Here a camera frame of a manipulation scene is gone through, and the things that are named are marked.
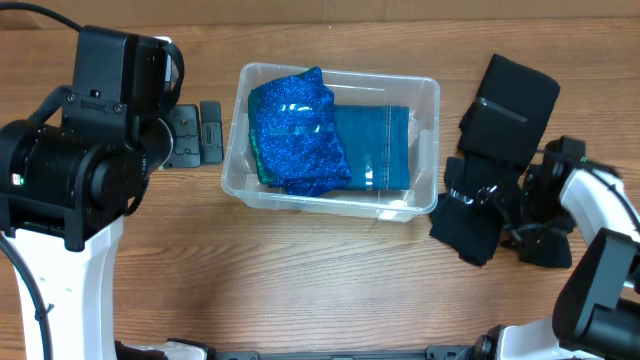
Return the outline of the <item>long black garment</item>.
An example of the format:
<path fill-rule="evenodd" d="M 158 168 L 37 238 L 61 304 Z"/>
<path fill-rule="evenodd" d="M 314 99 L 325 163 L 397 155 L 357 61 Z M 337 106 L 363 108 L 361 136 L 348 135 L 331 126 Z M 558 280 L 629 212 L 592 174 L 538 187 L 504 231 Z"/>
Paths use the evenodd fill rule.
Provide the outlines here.
<path fill-rule="evenodd" d="M 430 236 L 452 247 L 463 261 L 478 267 L 493 258 L 503 217 L 490 205 L 481 205 L 478 191 L 495 186 L 516 190 L 523 170 L 509 163 L 467 154 L 446 162 L 446 191 L 430 214 Z"/>

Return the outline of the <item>blue sequin fabric bundle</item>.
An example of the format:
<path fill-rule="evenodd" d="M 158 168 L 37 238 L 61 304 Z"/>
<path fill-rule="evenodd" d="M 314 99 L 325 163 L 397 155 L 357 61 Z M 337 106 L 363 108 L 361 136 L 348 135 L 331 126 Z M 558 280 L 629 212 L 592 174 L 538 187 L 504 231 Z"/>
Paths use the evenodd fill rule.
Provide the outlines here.
<path fill-rule="evenodd" d="M 310 68 L 251 90 L 249 140 L 261 183 L 316 197 L 346 186 L 351 171 L 334 117 L 334 93 Z"/>

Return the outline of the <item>blue denim jeans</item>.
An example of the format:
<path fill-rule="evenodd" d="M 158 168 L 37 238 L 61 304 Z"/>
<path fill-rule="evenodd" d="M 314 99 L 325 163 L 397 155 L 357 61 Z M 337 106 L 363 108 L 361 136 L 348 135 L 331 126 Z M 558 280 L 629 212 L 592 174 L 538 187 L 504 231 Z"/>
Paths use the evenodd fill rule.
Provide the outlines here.
<path fill-rule="evenodd" d="M 335 105 L 337 132 L 351 171 L 348 190 L 408 190 L 409 108 Z"/>

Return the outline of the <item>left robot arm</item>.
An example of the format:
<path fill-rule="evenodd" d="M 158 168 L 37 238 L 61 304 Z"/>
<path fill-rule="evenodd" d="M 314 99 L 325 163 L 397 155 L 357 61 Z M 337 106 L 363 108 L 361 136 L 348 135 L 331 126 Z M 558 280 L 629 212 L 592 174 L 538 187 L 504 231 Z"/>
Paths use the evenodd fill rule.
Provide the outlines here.
<path fill-rule="evenodd" d="M 17 278 L 31 359 L 212 359 L 213 347 L 114 335 L 113 280 L 125 218 L 173 139 L 178 86 L 130 94 L 55 88 L 1 131 L 1 249 Z"/>

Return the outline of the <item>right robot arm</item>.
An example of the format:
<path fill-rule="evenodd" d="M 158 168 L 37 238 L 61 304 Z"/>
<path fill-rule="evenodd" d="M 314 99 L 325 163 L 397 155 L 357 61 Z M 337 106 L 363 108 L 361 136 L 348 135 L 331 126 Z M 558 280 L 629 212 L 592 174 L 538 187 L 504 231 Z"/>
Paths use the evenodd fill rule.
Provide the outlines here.
<path fill-rule="evenodd" d="M 541 149 L 522 188 L 478 190 L 474 206 L 497 211 L 507 243 L 522 256 L 540 254 L 552 236 L 576 226 L 586 251 L 550 317 L 497 326 L 478 338 L 469 359 L 636 359 L 639 305 L 622 298 L 639 288 L 639 214 L 622 179 L 587 158 L 583 141 L 562 136 Z"/>

